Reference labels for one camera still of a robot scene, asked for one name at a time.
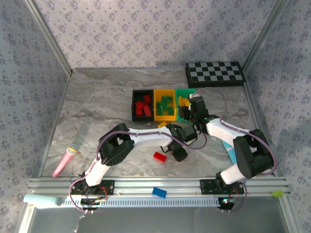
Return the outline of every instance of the green lego brick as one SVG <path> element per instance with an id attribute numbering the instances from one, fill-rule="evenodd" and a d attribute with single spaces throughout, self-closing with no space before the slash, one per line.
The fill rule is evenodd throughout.
<path id="1" fill-rule="evenodd" d="M 156 103 L 156 111 L 158 116 L 164 115 L 164 110 L 161 102 Z"/>
<path id="2" fill-rule="evenodd" d="M 172 103 L 173 97 L 172 96 L 162 96 L 162 102 Z"/>
<path id="3" fill-rule="evenodd" d="M 283 195 L 284 195 L 284 192 L 282 190 L 272 192 L 272 196 L 274 196 L 275 198 L 282 197 Z"/>
<path id="4" fill-rule="evenodd" d="M 162 102 L 162 107 L 163 107 L 163 110 L 166 111 L 167 110 L 167 102 Z"/>
<path id="5" fill-rule="evenodd" d="M 167 113 L 170 115 L 170 116 L 173 116 L 174 115 L 174 109 L 172 107 L 168 107 L 167 108 Z"/>

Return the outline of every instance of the blue block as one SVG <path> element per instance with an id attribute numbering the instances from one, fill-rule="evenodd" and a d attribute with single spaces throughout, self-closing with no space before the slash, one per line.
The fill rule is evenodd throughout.
<path id="1" fill-rule="evenodd" d="M 154 187 L 152 194 L 161 198 L 165 198 L 167 191 Z"/>

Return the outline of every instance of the black mounting bracket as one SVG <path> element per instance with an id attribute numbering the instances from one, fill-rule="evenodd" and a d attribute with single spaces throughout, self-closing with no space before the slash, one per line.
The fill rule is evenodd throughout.
<path id="1" fill-rule="evenodd" d="M 232 189 L 235 188 L 239 194 L 244 194 L 244 188 L 242 182 L 235 182 L 230 185 L 226 185 L 225 187 L 219 187 L 216 184 L 215 179 L 204 179 L 200 180 L 200 188 L 201 188 L 201 194 L 202 195 L 216 195 L 216 194 L 224 194 L 224 195 L 230 195 L 235 194 L 235 191 Z"/>
<path id="2" fill-rule="evenodd" d="M 107 195 L 113 195 L 115 188 L 114 180 L 102 180 L 102 182 L 97 186 L 88 187 L 85 184 L 85 180 L 82 180 L 75 184 L 74 189 L 71 189 L 72 195 L 95 195 L 95 196 L 105 196 L 105 191 L 100 187 L 104 187 L 107 191 Z"/>

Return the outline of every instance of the wall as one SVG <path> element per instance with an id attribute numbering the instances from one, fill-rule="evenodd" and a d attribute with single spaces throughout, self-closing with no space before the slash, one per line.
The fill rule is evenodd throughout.
<path id="1" fill-rule="evenodd" d="M 311 232 L 311 3 L 290 1 L 247 77 L 259 117 Z"/>
<path id="2" fill-rule="evenodd" d="M 36 0 L 71 68 L 244 62 L 274 0 Z"/>
<path id="3" fill-rule="evenodd" d="M 0 232 L 11 232 L 67 79 L 24 2 L 0 9 Z"/>

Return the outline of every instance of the pink microphone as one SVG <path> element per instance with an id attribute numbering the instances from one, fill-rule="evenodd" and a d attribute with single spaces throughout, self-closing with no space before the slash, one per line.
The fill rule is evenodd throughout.
<path id="1" fill-rule="evenodd" d="M 60 161 L 59 165 L 57 166 L 57 168 L 55 169 L 52 175 L 54 178 L 56 178 L 58 174 L 63 170 L 63 168 L 66 166 L 67 162 L 69 161 L 69 159 L 77 153 L 77 150 L 78 150 L 78 146 L 76 144 L 71 144 L 70 147 L 67 147 L 66 153 L 62 161 Z"/>

